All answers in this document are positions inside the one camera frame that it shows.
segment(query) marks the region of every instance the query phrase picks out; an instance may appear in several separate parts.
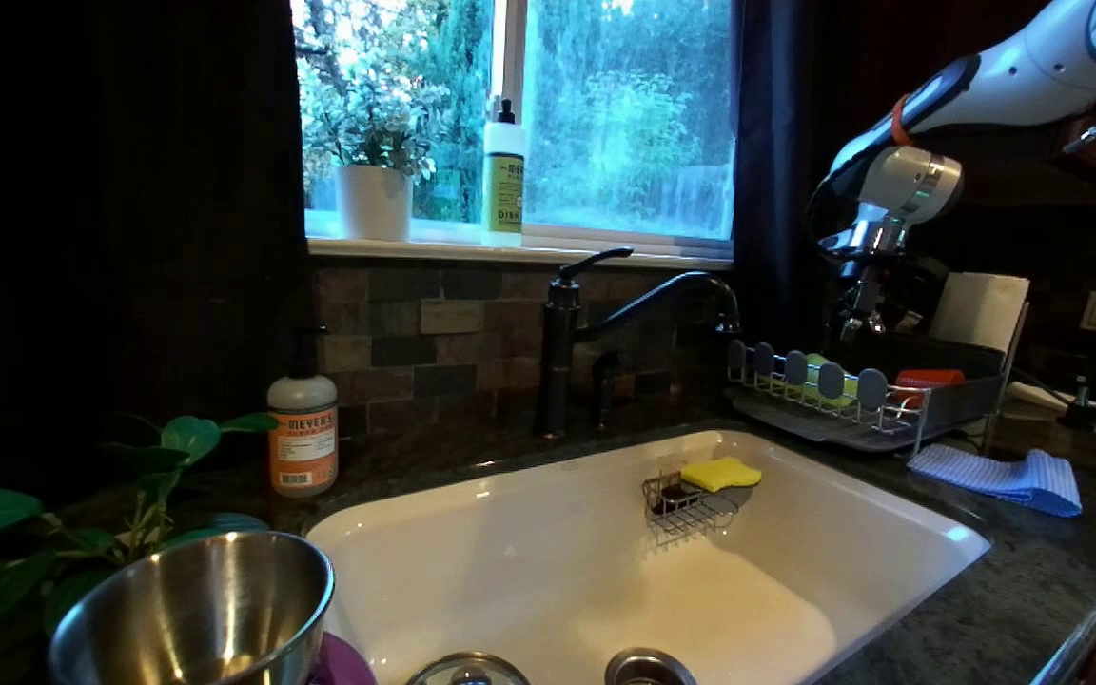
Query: metal bowl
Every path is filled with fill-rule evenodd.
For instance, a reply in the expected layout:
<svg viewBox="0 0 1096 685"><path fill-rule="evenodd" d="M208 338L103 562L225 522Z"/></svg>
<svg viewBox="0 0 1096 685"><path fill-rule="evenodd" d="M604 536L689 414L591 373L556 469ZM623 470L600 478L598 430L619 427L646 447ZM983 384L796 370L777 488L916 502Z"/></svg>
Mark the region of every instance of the metal bowl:
<svg viewBox="0 0 1096 685"><path fill-rule="evenodd" d="M136 559L79 598L48 639L48 672L70 685L305 685L333 595L328 556L300 536L204 536Z"/></svg>

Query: yellow sponge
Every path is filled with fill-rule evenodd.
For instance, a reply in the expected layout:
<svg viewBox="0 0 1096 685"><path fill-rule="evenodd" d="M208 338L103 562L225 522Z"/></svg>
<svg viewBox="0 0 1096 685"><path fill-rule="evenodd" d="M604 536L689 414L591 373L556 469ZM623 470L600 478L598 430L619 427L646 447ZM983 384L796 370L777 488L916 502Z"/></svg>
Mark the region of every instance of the yellow sponge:
<svg viewBox="0 0 1096 685"><path fill-rule="evenodd" d="M750 469L735 458L692 461L679 474L702 489L752 488L764 478L761 469Z"/></svg>

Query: faucet handle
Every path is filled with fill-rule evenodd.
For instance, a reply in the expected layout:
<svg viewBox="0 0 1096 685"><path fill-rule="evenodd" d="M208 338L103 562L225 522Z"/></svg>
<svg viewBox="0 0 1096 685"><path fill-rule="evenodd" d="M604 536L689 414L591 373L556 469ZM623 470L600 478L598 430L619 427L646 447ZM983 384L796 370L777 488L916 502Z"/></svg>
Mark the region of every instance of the faucet handle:
<svg viewBox="0 0 1096 685"><path fill-rule="evenodd" d="M556 270L556 286L572 286L575 274L591 270L595 262L604 262L604 257L627 257L627 256L632 256L627 242L619 242L619 247L604 247L604 249L595 249L591 257L577 257L577 262L561 266L561 270Z"/></svg>

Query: blue towel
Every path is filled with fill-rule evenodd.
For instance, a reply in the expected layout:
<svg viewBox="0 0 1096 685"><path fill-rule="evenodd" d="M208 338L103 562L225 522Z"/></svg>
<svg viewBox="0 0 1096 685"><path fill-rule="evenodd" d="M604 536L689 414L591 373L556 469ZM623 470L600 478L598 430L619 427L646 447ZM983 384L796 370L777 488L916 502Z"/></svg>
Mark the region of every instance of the blue towel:
<svg viewBox="0 0 1096 685"><path fill-rule="evenodd" d="M909 469L1053 516L1082 516L1072 465L1042 447L1033 447L1025 461L988 461L952 446L925 446Z"/></svg>

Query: sink basin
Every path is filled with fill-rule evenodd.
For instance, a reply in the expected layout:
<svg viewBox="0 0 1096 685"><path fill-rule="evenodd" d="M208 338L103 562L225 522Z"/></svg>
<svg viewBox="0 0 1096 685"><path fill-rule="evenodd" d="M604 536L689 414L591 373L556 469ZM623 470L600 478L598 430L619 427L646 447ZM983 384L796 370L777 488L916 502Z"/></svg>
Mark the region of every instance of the sink basin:
<svg viewBox="0 0 1096 685"><path fill-rule="evenodd" d="M689 461L761 469L706 525L651 525L643 483ZM627 647L702 685L815 682L968 570L988 544L916 502L742 430L363 502L312 532L340 595L328 630L377 682L485 650L533 685L604 682Z"/></svg>

